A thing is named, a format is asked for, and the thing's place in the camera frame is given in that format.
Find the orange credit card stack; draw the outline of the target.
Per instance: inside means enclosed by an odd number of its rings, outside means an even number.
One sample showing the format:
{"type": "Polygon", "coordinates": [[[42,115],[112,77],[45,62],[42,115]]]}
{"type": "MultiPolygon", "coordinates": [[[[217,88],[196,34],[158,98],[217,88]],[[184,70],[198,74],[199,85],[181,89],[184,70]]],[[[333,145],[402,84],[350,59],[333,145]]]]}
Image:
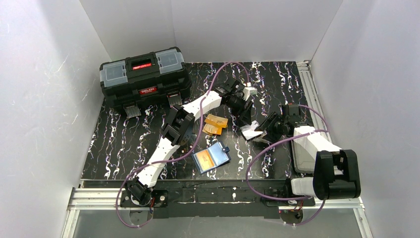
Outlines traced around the orange credit card stack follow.
{"type": "Polygon", "coordinates": [[[210,135],[221,135],[222,130],[227,128],[228,119],[208,114],[205,119],[203,132],[210,135]]]}

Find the navy blue card holder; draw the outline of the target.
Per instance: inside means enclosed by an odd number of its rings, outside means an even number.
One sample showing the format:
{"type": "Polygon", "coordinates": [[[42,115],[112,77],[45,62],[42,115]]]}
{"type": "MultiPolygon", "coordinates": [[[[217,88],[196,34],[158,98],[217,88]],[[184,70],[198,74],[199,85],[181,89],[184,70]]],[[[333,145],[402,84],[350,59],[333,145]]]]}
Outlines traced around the navy blue card holder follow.
{"type": "Polygon", "coordinates": [[[231,161],[230,149],[222,142],[216,142],[212,146],[192,155],[194,164],[200,174],[204,174],[231,161]]]}

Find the single orange credit card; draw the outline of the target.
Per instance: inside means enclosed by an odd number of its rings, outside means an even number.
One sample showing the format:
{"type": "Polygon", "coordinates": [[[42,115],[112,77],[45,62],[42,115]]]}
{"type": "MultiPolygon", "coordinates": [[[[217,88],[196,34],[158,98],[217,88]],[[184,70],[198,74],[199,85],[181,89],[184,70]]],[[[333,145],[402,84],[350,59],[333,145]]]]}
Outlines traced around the single orange credit card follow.
{"type": "Polygon", "coordinates": [[[208,150],[203,150],[195,154],[196,161],[202,172],[211,170],[215,163],[208,150]]]}

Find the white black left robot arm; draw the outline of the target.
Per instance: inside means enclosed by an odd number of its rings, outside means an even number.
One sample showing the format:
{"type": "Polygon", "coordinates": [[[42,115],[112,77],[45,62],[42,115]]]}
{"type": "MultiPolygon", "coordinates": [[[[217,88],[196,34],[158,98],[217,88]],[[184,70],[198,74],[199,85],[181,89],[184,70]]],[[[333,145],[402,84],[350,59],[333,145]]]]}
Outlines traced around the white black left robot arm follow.
{"type": "Polygon", "coordinates": [[[226,105],[237,119],[250,124],[251,97],[256,94],[256,88],[249,83],[242,84],[233,80],[217,85],[188,104],[174,105],[164,121],[161,138],[151,158],[139,168],[137,175],[124,185],[127,193],[132,195],[140,206],[148,205],[152,198],[152,189],[164,165],[179,147],[191,138],[195,122],[203,121],[204,114],[212,109],[226,105]]]}

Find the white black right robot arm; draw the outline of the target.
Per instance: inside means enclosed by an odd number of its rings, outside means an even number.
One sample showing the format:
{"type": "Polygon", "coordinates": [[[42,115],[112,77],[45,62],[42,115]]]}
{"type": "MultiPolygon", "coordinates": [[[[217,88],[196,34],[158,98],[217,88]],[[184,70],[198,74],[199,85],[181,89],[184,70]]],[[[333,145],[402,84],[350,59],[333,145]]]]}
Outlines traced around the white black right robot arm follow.
{"type": "Polygon", "coordinates": [[[305,121],[303,105],[288,104],[253,129],[255,139],[273,145],[284,138],[291,143],[295,170],[309,177],[287,179],[281,198],[316,197],[319,200],[358,198],[361,194],[358,158],[342,149],[305,121]]]}

